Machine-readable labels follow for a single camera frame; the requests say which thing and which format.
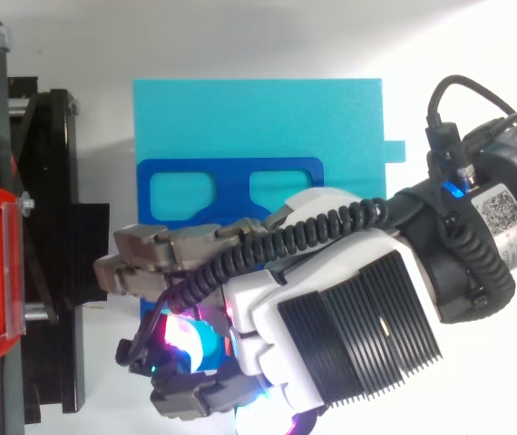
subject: metal rod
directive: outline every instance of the metal rod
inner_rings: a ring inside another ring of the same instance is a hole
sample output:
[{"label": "metal rod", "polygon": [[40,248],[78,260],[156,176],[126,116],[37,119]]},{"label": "metal rod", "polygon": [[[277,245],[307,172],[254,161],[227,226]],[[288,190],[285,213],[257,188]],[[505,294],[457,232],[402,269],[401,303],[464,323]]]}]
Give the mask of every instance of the metal rod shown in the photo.
[{"label": "metal rod", "polygon": [[24,306],[24,319],[27,322],[49,320],[49,314],[40,302],[27,303]]},{"label": "metal rod", "polygon": [[23,118],[28,105],[28,98],[11,98],[8,101],[8,113],[11,118]]}]

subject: coiled black cable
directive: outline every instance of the coiled black cable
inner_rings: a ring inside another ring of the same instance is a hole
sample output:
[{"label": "coiled black cable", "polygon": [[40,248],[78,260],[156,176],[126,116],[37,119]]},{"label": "coiled black cable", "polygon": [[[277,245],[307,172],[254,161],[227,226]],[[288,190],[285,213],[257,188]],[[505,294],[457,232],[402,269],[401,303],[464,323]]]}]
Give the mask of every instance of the coiled black cable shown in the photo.
[{"label": "coiled black cable", "polygon": [[173,313],[183,313],[234,276],[362,229],[383,227],[388,218],[385,200],[364,199],[310,217],[305,222],[299,221],[295,225],[279,228],[260,238],[245,240],[218,254],[171,287],[167,291],[168,305]]},{"label": "coiled black cable", "polygon": [[483,297],[477,297],[466,311],[448,323],[481,320],[498,313],[511,302],[516,283],[508,266],[490,243],[462,223],[446,229],[443,222],[440,238],[483,287]]}]

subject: blue led light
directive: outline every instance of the blue led light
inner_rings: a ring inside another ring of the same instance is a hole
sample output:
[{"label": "blue led light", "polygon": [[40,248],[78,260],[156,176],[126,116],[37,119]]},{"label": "blue led light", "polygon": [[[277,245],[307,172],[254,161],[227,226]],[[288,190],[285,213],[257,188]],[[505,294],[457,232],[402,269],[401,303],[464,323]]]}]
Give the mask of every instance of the blue led light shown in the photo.
[{"label": "blue led light", "polygon": [[452,181],[446,181],[444,183],[444,188],[452,193],[452,196],[455,198],[462,198],[464,196],[464,192],[457,188]]}]

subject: pink light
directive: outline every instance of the pink light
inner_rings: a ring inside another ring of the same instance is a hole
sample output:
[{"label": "pink light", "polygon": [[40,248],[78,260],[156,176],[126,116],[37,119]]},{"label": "pink light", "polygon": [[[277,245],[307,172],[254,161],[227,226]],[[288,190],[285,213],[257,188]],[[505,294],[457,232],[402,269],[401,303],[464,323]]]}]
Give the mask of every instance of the pink light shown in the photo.
[{"label": "pink light", "polygon": [[200,335],[193,325],[177,316],[169,315],[164,340],[167,344],[186,352],[191,358],[191,370],[198,370],[204,358],[204,351]]},{"label": "pink light", "polygon": [[226,315],[229,317],[230,320],[232,320],[232,316],[234,315],[234,312],[233,312],[232,306],[230,304],[226,304]]},{"label": "pink light", "polygon": [[293,421],[293,425],[291,426],[291,429],[289,429],[285,435],[293,435],[293,430],[295,430],[295,426],[297,426],[297,422]]}]

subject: black cable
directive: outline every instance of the black cable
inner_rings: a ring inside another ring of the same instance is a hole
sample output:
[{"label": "black cable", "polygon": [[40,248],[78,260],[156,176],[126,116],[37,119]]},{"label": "black cable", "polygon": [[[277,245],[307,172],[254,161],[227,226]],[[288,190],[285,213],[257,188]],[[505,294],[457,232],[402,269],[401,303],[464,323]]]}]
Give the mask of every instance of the black cable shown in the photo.
[{"label": "black cable", "polygon": [[432,98],[428,104],[428,126],[430,128],[436,128],[441,124],[440,115],[438,114],[438,106],[440,105],[440,101],[444,96],[446,90],[453,84],[459,84],[465,88],[470,89],[473,92],[478,93],[480,96],[484,97],[486,100],[497,106],[507,115],[512,115],[515,113],[515,110],[503,99],[501,99],[498,95],[494,94],[490,90],[486,89],[481,84],[475,82],[468,77],[464,77],[462,75],[451,75],[443,79],[432,94]]},{"label": "black cable", "polygon": [[364,199],[348,207],[310,217],[305,222],[299,221],[284,229],[279,228],[260,238],[245,240],[221,252],[186,279],[169,288],[169,307],[175,314],[183,313],[234,276],[362,229],[383,227],[388,218],[385,200]]},{"label": "black cable", "polygon": [[167,292],[164,292],[160,295],[158,301],[156,301],[156,306],[154,307],[153,312],[151,313],[150,321],[148,322],[146,328],[143,331],[138,331],[138,333],[133,339],[132,347],[129,349],[127,354],[118,353],[116,355],[116,362],[121,367],[127,367],[128,365],[133,363],[138,357],[140,357],[141,351],[148,344],[151,334],[156,329],[156,325],[160,320],[161,310],[166,304],[166,298]]},{"label": "black cable", "polygon": [[463,223],[446,228],[444,222],[440,222],[439,236],[483,287],[483,297],[472,301],[467,310],[446,323],[481,320],[498,313],[511,302],[516,283],[495,247]]},{"label": "black cable", "polygon": [[488,124],[485,128],[470,132],[463,140],[469,156],[474,156],[491,145],[505,131],[517,125],[517,113],[506,118],[500,118]]}]

